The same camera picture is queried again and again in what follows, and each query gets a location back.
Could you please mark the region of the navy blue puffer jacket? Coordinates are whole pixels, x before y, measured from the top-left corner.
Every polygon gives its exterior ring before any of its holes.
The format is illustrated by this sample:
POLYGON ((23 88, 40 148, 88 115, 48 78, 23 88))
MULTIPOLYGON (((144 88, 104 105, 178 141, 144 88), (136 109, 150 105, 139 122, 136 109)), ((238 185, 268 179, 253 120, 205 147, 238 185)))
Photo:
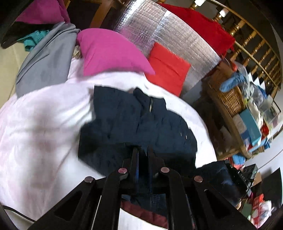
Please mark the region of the navy blue puffer jacket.
POLYGON ((166 107, 163 98, 147 96, 141 89, 132 93, 96 86, 93 97, 95 119, 82 126, 78 157, 104 176, 118 170, 124 160, 139 154, 136 194, 124 195, 121 208, 153 225, 167 228, 167 208, 163 194, 152 191, 147 150, 182 176, 200 175, 233 206, 240 194, 224 162, 197 166, 201 155, 186 121, 166 107))

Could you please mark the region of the dark red cloth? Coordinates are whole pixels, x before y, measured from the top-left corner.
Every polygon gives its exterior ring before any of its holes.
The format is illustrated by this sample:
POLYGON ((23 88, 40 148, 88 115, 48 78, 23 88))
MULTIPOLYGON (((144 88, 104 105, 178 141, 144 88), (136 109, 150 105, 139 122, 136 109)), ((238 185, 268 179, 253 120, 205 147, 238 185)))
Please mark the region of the dark red cloth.
POLYGON ((221 57, 234 49, 235 38, 226 32, 219 23, 190 8, 162 3, 162 7, 175 14, 198 33, 221 57))

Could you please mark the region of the teal box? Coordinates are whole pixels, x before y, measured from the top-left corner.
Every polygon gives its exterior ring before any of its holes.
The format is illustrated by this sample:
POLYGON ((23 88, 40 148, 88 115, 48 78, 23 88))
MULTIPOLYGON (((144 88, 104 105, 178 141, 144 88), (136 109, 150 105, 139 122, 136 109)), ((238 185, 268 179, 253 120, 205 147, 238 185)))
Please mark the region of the teal box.
POLYGON ((245 126, 247 127, 247 131, 251 140, 251 145, 257 145, 258 142, 261 140, 261 131, 258 128, 257 123, 249 109, 245 109, 243 112, 241 112, 240 117, 243 120, 245 126))

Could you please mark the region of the teal garment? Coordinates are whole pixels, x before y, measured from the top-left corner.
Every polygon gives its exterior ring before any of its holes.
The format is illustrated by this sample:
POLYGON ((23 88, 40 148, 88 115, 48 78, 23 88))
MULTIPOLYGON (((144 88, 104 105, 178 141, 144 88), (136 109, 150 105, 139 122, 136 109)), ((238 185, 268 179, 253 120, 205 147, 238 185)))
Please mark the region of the teal garment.
POLYGON ((49 30, 37 30, 18 39, 17 42, 23 43, 25 51, 30 52, 49 32, 49 30))

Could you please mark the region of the wicker basket shelf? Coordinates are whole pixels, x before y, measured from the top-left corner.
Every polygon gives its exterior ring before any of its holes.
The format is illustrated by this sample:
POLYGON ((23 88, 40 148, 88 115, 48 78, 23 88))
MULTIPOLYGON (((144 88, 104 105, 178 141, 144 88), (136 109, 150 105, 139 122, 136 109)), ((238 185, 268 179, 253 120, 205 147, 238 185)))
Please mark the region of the wicker basket shelf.
POLYGON ((227 93, 219 90, 221 83, 227 79, 228 76, 220 67, 211 70, 201 81, 201 97, 196 102, 196 108, 207 126, 217 160, 224 160, 238 153, 250 159, 259 151, 249 152, 247 150, 233 121, 233 117, 247 107, 238 87, 227 93))

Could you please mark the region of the silver foil insulation sheet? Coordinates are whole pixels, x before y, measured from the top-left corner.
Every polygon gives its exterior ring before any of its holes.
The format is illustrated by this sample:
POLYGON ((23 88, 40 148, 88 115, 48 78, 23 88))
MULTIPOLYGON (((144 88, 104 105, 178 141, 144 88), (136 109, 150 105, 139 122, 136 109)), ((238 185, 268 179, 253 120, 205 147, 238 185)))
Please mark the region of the silver foil insulation sheet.
POLYGON ((145 56, 158 42, 189 62, 191 68, 181 92, 184 100, 221 60, 188 24, 153 1, 127 1, 116 16, 112 29, 134 43, 145 56))

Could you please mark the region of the purple garment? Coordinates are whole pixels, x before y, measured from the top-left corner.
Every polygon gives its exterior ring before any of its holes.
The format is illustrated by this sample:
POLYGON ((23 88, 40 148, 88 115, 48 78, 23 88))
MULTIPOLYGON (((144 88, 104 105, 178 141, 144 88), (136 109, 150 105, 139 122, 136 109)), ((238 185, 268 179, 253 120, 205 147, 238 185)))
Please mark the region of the purple garment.
POLYGON ((16 19, 26 24, 57 24, 70 22, 62 0, 35 0, 16 19))

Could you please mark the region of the magenta pillow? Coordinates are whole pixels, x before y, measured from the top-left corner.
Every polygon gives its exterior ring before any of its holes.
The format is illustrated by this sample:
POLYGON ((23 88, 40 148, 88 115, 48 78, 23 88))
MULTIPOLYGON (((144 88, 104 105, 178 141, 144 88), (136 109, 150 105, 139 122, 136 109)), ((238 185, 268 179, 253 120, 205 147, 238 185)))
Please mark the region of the magenta pillow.
POLYGON ((84 59, 83 75, 108 71, 155 74, 145 55, 123 35, 107 29, 89 28, 77 35, 84 59))

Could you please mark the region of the grey garment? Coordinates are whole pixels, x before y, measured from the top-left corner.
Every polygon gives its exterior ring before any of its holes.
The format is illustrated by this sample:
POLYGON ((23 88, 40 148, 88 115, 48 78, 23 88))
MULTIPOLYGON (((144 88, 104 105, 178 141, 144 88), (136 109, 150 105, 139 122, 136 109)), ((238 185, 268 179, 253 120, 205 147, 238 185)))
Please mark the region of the grey garment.
POLYGON ((67 80, 79 31, 60 22, 29 52, 16 77, 18 97, 67 80))

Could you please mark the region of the red pillow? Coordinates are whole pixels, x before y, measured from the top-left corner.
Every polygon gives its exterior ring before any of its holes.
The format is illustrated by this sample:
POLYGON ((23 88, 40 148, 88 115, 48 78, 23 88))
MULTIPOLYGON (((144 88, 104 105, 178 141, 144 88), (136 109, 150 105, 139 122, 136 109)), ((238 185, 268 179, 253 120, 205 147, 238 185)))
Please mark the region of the red pillow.
POLYGON ((148 61, 155 73, 146 74, 147 80, 179 97, 191 64, 157 42, 148 61))

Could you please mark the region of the light blue cloth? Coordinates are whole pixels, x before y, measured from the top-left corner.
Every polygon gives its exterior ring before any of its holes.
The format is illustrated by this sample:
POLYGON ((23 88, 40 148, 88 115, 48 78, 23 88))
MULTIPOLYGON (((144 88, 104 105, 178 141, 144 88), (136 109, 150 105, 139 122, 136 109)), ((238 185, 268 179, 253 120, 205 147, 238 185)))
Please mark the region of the light blue cloth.
POLYGON ((240 72, 234 72, 229 79, 220 85, 220 91, 226 93, 246 81, 245 76, 240 72))

